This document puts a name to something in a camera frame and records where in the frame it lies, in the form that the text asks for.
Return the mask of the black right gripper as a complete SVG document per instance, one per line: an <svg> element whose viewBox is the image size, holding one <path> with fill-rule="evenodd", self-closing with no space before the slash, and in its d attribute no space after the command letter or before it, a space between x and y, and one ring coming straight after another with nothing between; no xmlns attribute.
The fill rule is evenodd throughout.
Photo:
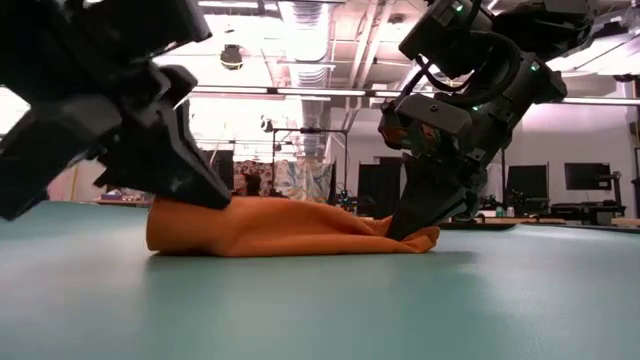
<svg viewBox="0 0 640 360"><path fill-rule="evenodd" d="M473 219L488 175L506 142L506 103L460 94L401 96L393 101L393 147L403 150L406 184L386 236L403 240L464 214ZM467 179L461 172L478 172Z"/></svg>

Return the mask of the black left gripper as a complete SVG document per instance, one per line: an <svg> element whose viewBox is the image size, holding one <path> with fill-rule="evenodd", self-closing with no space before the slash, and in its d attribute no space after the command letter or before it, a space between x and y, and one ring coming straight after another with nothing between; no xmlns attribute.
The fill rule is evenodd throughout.
<svg viewBox="0 0 640 360"><path fill-rule="evenodd" d="M1 216L14 220L44 201L49 184L82 160L105 171L97 186L223 209L227 185L210 167L189 128L187 94L196 78L181 66L160 70L170 87L146 109L103 95L71 96L32 105L1 141Z"/></svg>

